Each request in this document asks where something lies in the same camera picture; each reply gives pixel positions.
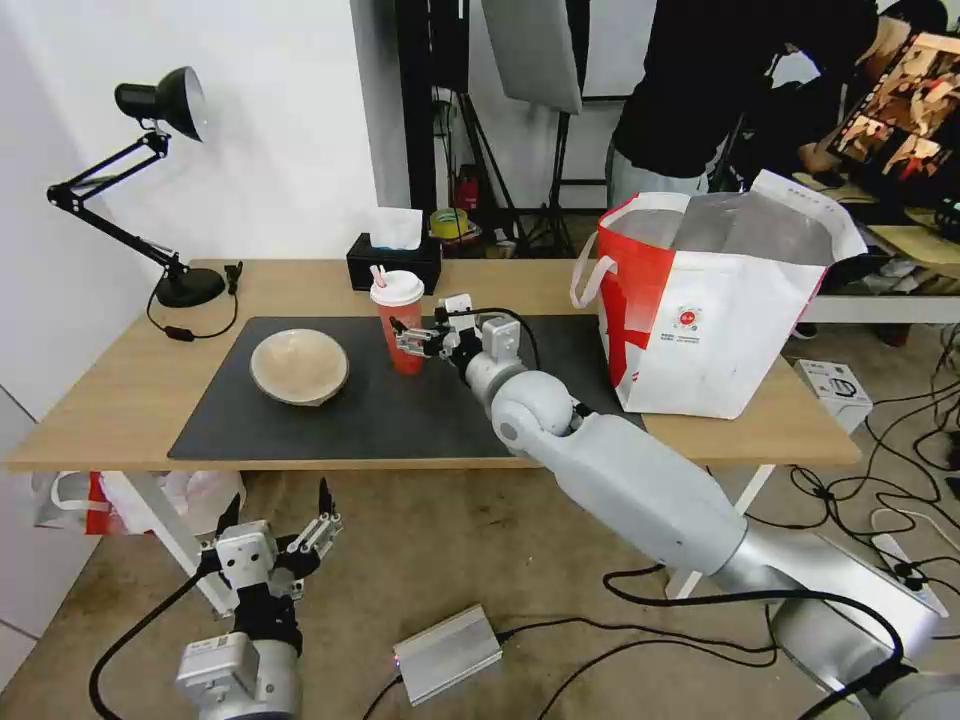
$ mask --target floor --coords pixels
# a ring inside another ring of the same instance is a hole
[[[847,362],[875,400],[923,392],[937,355],[936,333],[916,328],[905,348],[877,342],[869,331],[825,327],[821,336],[790,344],[788,355]],[[884,425],[910,407],[884,405],[873,419]],[[930,426],[923,414],[894,433],[895,446]],[[869,448],[861,430],[861,447]],[[944,451],[939,441],[929,451]],[[736,479],[720,473],[730,492]],[[849,468],[818,468],[837,477]],[[915,470],[884,455],[875,474],[922,491]],[[305,636],[302,659],[307,718],[360,718],[391,676],[391,646],[449,614],[480,602],[496,628],[530,618],[585,614],[598,620],[637,621],[663,628],[762,644],[756,606],[643,610],[618,601],[600,585],[602,573],[647,564],[645,558],[588,517],[540,471],[329,473],[345,530],[324,566],[308,581],[299,605]],[[249,480],[246,518],[267,518],[280,533],[299,530],[311,515],[318,476],[261,475]],[[872,494],[844,506],[845,518],[865,527]],[[943,501],[960,516],[960,502]],[[754,512],[777,521],[815,518],[815,500],[801,495],[783,471],[771,478]],[[838,537],[834,529],[827,534]],[[927,528],[903,540],[913,557],[949,551]],[[953,563],[930,568],[960,584]],[[87,677],[100,653],[183,580],[181,571],[149,537],[104,540],[53,625],[0,696],[0,717],[37,720],[93,717]],[[657,593],[662,576],[636,589]],[[709,590],[709,583],[704,583]],[[960,598],[940,591],[960,615]],[[172,681],[185,644],[224,631],[203,598],[192,593],[128,646],[104,675],[104,695],[128,718],[192,717]],[[586,659],[638,637],[567,626],[518,635],[493,668],[411,709],[394,688],[375,719],[518,718],[533,720],[558,685]],[[939,642],[924,655],[925,669],[960,666],[960,641]],[[549,718],[793,718],[821,697],[781,658],[769,669],[736,667],[695,651],[647,646],[593,668],[563,694]],[[844,705],[831,718],[858,718]]]

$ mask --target logo on bag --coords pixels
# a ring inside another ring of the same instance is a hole
[[[684,305],[677,311],[673,329],[680,332],[697,332],[700,329],[702,308]]]

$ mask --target black desk lamp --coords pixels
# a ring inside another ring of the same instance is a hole
[[[150,258],[164,269],[154,296],[167,307],[194,307],[213,300],[226,287],[216,270],[189,268],[180,262],[179,255],[161,245],[128,233],[86,207],[86,201],[113,187],[157,160],[167,156],[170,134],[160,129],[164,120],[175,130],[192,140],[202,142],[206,126],[203,89],[193,68],[182,67],[166,75],[157,85],[117,85],[114,91],[117,107],[124,115],[136,119],[146,134],[132,145],[97,163],[89,170],[47,190],[47,199],[61,210],[75,215],[89,225],[116,238],[129,248]],[[138,162],[116,175],[94,177],[106,167],[126,157],[138,148],[146,147],[153,157]]]

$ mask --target lamp arm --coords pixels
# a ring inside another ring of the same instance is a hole
[[[79,175],[70,178],[66,182],[58,183],[57,185],[51,185],[47,189],[47,199],[64,212],[68,212],[80,220],[83,220],[85,223],[92,225],[100,232],[106,233],[115,240],[119,240],[131,250],[136,250],[144,257],[152,260],[161,267],[166,268],[170,275],[179,275],[185,271],[186,267],[180,262],[177,253],[168,254],[164,252],[143,238],[133,235],[132,233],[129,233],[123,228],[110,222],[106,218],[97,215],[92,210],[89,210],[85,205],[86,201],[95,195],[99,195],[104,190],[116,185],[134,173],[137,173],[140,170],[149,167],[158,160],[166,157],[169,137],[169,135],[159,130],[150,130],[135,143],[128,145],[127,147],[123,148],[123,150],[114,153],[93,167],[84,170]],[[126,157],[141,147],[146,147],[152,150],[153,156],[142,160],[136,165],[133,165],[116,175],[110,175],[102,178],[94,177],[96,173],[100,172],[106,167],[109,167],[113,163]],[[78,192],[85,188],[91,189],[87,190],[86,192]]]

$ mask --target lamp shade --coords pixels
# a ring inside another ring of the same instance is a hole
[[[177,132],[202,141],[207,125],[206,101],[191,67],[167,73],[156,85],[121,83],[113,92],[117,107],[137,120],[163,120]]]

